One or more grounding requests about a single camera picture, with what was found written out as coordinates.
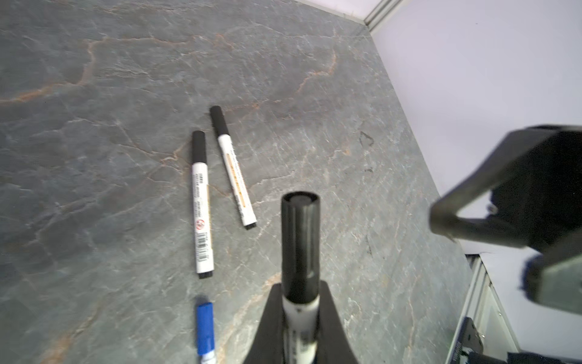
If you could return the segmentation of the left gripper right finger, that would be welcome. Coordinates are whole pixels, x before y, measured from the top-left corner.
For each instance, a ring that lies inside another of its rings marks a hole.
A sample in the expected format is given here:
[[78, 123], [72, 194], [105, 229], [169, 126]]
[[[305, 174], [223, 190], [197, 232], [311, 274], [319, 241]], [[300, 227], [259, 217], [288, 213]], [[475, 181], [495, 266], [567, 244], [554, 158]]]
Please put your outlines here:
[[326, 281], [320, 281], [318, 349], [315, 362], [322, 364], [359, 363], [350, 347]]

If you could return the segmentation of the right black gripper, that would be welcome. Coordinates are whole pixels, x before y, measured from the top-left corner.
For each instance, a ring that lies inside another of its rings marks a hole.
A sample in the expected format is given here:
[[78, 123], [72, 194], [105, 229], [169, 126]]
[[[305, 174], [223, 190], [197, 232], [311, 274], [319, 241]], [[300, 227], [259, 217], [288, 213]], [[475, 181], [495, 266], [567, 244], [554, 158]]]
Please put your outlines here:
[[[496, 212], [459, 217], [485, 193]], [[535, 250], [521, 273], [526, 298], [580, 314], [581, 128], [507, 134], [481, 166], [432, 205], [429, 225], [450, 239]]]

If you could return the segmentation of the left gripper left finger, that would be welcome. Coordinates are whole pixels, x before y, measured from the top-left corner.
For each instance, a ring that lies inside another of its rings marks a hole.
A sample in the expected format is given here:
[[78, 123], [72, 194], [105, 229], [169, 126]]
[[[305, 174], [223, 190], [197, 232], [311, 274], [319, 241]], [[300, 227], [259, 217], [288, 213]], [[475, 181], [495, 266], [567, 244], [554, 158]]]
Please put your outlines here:
[[253, 344], [244, 364], [282, 364], [283, 360], [283, 293], [281, 284], [271, 287]]

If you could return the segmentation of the white marker pen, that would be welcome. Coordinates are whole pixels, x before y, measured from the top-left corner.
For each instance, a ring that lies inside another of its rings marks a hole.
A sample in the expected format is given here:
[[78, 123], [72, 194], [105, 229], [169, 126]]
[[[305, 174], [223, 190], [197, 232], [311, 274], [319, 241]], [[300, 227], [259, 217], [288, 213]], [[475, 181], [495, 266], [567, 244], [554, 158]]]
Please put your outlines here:
[[283, 297], [283, 359], [290, 364], [312, 364], [318, 348], [320, 297], [310, 303], [293, 303]]
[[257, 226], [257, 218], [253, 211], [253, 206], [246, 189], [246, 184], [233, 148], [232, 138], [221, 107], [212, 106], [210, 108], [210, 116], [212, 127], [217, 136], [218, 145], [221, 148], [233, 195], [239, 209], [242, 225], [246, 230], [250, 230]]
[[192, 207], [196, 251], [196, 274], [210, 278], [215, 270], [209, 201], [209, 169], [206, 135], [201, 130], [192, 133]]

